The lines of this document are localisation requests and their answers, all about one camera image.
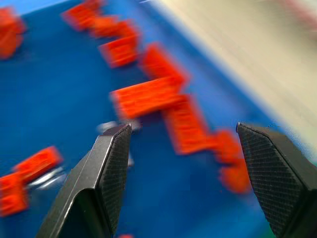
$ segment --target orange plastic piece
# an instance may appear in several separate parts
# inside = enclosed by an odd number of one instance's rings
[[[110,67],[120,67],[136,61],[137,51],[129,42],[128,38],[121,38],[99,46],[99,51]]]
[[[231,167],[220,169],[220,181],[229,190],[234,193],[248,193],[251,191],[247,166],[243,159]]]
[[[209,146],[220,163],[235,164],[242,157],[241,145],[229,130],[220,130],[211,135]]]
[[[22,42],[23,37],[17,35],[13,29],[0,33],[0,59],[11,57]]]
[[[132,47],[137,48],[140,32],[131,20],[124,20],[118,23],[118,36],[128,38]]]
[[[188,96],[180,96],[179,102],[162,113],[178,154],[186,155],[208,149],[207,126]]]
[[[26,31],[26,26],[19,16],[14,14],[13,8],[0,8],[0,34],[13,30],[16,34]]]
[[[180,98],[168,81],[160,78],[113,91],[111,95],[119,116],[134,119],[175,104]]]
[[[92,35],[94,37],[111,37],[118,34],[117,16],[100,16],[94,19]]]
[[[21,174],[23,182],[28,183],[43,175],[61,161],[60,154],[54,146],[51,146],[16,165],[14,170]]]
[[[105,4],[103,0],[85,0],[84,5],[95,13],[101,13],[101,7]]]
[[[20,174],[13,173],[0,178],[0,215],[8,216],[28,208],[26,192]]]
[[[152,78],[171,77],[171,85],[180,89],[188,81],[188,73],[176,65],[158,44],[149,44],[141,62],[142,70]]]
[[[86,5],[79,4],[62,13],[61,16],[76,31],[83,31],[93,26],[96,13]]]

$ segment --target blurry object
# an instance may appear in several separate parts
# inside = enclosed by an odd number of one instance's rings
[[[5,60],[13,56],[22,42],[23,37],[17,35],[14,30],[0,32],[0,59]]]
[[[142,128],[142,125],[138,119],[123,120],[122,123],[123,124],[130,124],[132,127],[132,131],[134,131],[134,132],[139,131]]]
[[[131,126],[111,128],[69,174],[42,223],[37,238],[68,237],[67,224],[76,204],[83,210],[89,237],[112,237],[117,229],[126,183]]]
[[[232,166],[224,166],[220,169],[219,180],[231,192],[243,194],[251,191],[251,184],[246,164],[243,159]]]
[[[28,208],[27,195],[21,174],[13,173],[0,178],[0,215],[12,215]]]
[[[189,96],[162,111],[177,154],[187,155],[208,149],[207,126],[198,114]]]
[[[180,100],[169,84],[169,78],[159,78],[111,92],[116,111],[122,119],[139,116],[167,108]]]
[[[0,8],[0,60],[13,56],[23,42],[20,35],[26,31],[26,26],[11,7]]]
[[[105,0],[85,0],[84,5],[96,14],[101,14],[101,8],[105,5]]]
[[[94,37],[112,37],[118,35],[118,17],[117,16],[97,16],[91,33]]]
[[[138,47],[140,32],[137,27],[132,23],[132,20],[123,20],[118,23],[118,35],[120,38],[127,38],[129,44],[133,48]]]
[[[99,51],[111,68],[127,65],[137,59],[137,51],[128,38],[103,44],[99,46]]]
[[[132,124],[131,123],[124,123],[124,124],[129,124],[130,126],[131,126],[131,129],[132,129],[132,131],[133,130],[139,130],[140,128],[136,128],[136,127],[134,127],[133,128],[133,126],[132,126]],[[97,131],[100,133],[100,134],[103,134],[105,131],[107,131],[107,130],[109,130],[109,129],[111,129],[111,128],[113,128],[113,127],[116,127],[116,126],[118,126],[117,125],[117,123],[115,122],[115,121],[109,121],[109,122],[106,122],[106,123],[102,123],[102,124],[100,124],[100,125],[98,125],[97,126]],[[134,161],[133,161],[133,159],[132,159],[132,156],[131,156],[131,154],[130,154],[130,152],[129,152],[129,158],[128,158],[128,167],[131,167],[131,166],[134,166]]]
[[[150,78],[169,77],[170,85],[179,90],[187,81],[188,73],[176,66],[158,43],[149,44],[141,61],[142,70]]]
[[[242,158],[241,145],[229,130],[218,130],[209,136],[209,147],[223,164],[236,164]]]
[[[317,237],[317,168],[282,133],[236,128],[251,185],[277,238]]]
[[[54,146],[41,150],[35,155],[14,167],[21,174],[22,180],[28,183],[46,173],[62,162],[62,158]]]
[[[133,235],[120,235],[118,238],[133,238]]]
[[[317,31],[317,4],[314,0],[279,0],[297,19]]]
[[[99,46],[99,50],[110,67],[120,67],[136,61],[139,33],[131,21],[117,24],[119,39]]]
[[[84,31],[93,26],[96,13],[82,3],[63,12],[61,16],[76,31]]]
[[[137,119],[131,119],[131,120],[123,120],[122,121],[123,124],[130,124],[132,127],[132,131],[138,131],[142,128],[140,122]],[[118,126],[117,123],[115,121],[109,121],[106,123],[102,123],[100,125],[97,126],[97,131],[102,134],[104,133],[106,130],[113,128],[115,126]]]
[[[37,178],[27,185],[27,189],[46,190],[52,185],[63,184],[66,179],[66,173],[62,167],[57,167],[48,171],[43,176]]]
[[[106,130],[118,126],[115,121],[109,121],[106,123],[102,123],[97,126],[97,131],[99,134],[103,134]]]
[[[16,34],[22,34],[26,31],[26,26],[22,19],[15,15],[12,7],[0,8],[0,33],[12,30]]]

